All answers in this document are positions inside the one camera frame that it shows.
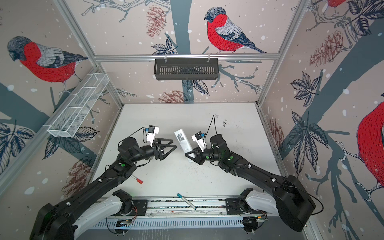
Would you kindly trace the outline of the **black wall basket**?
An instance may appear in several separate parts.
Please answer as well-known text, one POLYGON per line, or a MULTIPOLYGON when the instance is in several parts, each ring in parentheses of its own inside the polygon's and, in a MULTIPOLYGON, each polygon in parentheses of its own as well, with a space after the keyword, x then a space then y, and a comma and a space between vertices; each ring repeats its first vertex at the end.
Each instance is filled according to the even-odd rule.
POLYGON ((156 59, 154 75, 158 81, 216 80, 219 76, 219 60, 156 59))

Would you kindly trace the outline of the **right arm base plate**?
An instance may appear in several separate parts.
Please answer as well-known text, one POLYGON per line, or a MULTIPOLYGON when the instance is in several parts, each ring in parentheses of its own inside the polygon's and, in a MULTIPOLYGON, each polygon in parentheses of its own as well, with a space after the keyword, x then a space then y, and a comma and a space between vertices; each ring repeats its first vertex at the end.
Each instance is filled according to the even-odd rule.
POLYGON ((225 199, 223 208, 228 215, 266 215, 267 213, 260 210, 253 210, 244 200, 225 199))

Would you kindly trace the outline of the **white remote control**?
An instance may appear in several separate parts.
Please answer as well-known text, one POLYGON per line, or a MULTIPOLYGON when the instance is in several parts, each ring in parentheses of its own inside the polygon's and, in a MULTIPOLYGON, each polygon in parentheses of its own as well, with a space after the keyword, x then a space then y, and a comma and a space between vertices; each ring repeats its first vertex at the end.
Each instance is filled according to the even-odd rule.
POLYGON ((183 131, 183 129, 175 131, 175 136, 176 136, 182 150, 184 151, 184 153, 188 153, 188 152, 193 150, 185 132, 183 131))

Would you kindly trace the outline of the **teal capped pen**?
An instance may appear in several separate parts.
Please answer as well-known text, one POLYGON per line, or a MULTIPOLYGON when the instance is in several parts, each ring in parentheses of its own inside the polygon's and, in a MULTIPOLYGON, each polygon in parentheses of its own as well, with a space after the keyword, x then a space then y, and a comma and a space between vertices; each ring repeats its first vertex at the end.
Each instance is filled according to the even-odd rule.
POLYGON ((190 202, 189 200, 187 200, 184 196, 182 196, 180 193, 177 193, 177 196, 183 200, 185 203, 187 203, 192 209, 196 210, 197 207, 192 203, 190 202))

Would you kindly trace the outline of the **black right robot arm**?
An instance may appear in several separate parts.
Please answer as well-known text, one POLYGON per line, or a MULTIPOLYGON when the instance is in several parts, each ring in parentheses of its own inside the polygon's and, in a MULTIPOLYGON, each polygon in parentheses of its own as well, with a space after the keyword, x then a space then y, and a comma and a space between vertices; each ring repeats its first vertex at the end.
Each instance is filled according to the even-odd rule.
POLYGON ((211 137, 210 148, 207 146, 205 137, 206 135, 201 132, 192 136, 192 140, 199 146, 186 152, 187 158, 199 165, 203 165, 205 161, 217 161, 218 167, 226 173, 260 187, 275 200, 277 212, 288 227, 296 232, 304 229, 316 204, 296 177, 275 175, 251 164, 231 151, 221 134, 211 137))

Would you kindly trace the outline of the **red marker left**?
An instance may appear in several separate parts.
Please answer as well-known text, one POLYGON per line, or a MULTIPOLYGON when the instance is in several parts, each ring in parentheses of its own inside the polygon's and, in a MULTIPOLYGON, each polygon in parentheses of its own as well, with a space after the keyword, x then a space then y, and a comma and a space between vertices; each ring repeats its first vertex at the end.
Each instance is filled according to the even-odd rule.
POLYGON ((136 176, 134 175, 131 175, 131 178, 133 178, 135 181, 137 181, 139 184, 143 184, 143 181, 140 180, 139 178, 137 178, 136 176))

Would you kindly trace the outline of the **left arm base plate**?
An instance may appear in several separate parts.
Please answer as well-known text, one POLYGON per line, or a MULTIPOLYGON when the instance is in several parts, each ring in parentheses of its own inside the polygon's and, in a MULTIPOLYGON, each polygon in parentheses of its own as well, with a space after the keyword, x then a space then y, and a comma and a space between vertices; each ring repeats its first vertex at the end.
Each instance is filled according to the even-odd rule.
POLYGON ((130 203, 123 204, 121 209, 111 217, 135 217, 145 216, 148 207, 148 200, 131 200, 130 203))

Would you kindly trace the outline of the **white mesh wall tray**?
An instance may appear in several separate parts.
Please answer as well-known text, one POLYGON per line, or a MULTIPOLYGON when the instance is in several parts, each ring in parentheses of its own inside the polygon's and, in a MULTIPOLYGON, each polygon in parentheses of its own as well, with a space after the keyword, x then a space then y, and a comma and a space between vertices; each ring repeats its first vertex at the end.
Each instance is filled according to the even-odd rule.
POLYGON ((81 88, 70 94, 70 102, 48 128, 53 137, 73 138, 110 79, 107 74, 88 74, 81 88))

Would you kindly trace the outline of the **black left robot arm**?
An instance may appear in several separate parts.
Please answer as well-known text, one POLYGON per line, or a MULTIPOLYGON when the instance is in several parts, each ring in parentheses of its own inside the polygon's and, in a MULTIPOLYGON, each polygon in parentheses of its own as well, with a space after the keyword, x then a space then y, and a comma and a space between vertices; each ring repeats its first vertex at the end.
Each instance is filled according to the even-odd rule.
POLYGON ((132 197, 123 190, 115 191, 101 203, 97 201, 129 179, 137 169, 136 162, 151 158, 164 160, 176 148, 171 139, 155 138, 142 147, 132 137, 120 141, 117 159, 101 176, 67 200, 54 206, 48 203, 39 210, 30 239, 76 240, 99 221, 118 212, 128 214, 132 197))

